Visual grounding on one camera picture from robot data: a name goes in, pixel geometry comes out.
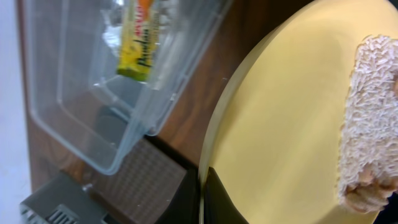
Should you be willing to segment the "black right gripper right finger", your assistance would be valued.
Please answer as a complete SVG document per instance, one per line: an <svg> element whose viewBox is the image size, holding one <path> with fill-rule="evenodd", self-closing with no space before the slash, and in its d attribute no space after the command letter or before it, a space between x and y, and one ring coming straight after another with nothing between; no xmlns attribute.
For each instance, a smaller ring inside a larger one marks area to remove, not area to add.
<svg viewBox="0 0 398 224"><path fill-rule="evenodd" d="M248 224L234 206L214 168L208 169L204 188L205 224Z"/></svg>

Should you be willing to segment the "yellow plate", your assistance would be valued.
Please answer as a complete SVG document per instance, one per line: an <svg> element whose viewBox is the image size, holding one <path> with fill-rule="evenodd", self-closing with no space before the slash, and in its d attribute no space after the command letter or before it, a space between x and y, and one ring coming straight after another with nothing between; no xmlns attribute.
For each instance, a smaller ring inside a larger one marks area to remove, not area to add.
<svg viewBox="0 0 398 224"><path fill-rule="evenodd" d="M213 112L202 147L199 221L214 168L248 223L373 223L338 201L341 127L358 46L397 40L390 1L314 1L243 60Z"/></svg>

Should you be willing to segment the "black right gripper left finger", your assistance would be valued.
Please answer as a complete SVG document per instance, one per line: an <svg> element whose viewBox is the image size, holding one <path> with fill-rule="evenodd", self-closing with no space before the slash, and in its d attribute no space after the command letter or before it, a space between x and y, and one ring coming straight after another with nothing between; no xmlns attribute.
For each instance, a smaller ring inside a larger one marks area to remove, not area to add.
<svg viewBox="0 0 398 224"><path fill-rule="evenodd" d="M155 224L199 224L199 198L197 171L189 169L169 206Z"/></svg>

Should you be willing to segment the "yellow green snack wrapper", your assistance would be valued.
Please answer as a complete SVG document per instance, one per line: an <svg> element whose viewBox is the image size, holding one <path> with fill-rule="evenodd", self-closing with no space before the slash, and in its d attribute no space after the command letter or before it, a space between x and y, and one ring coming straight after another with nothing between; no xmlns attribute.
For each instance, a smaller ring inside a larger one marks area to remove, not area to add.
<svg viewBox="0 0 398 224"><path fill-rule="evenodd" d="M122 19L118 75L146 82L159 43L159 5L155 0L130 0Z"/></svg>

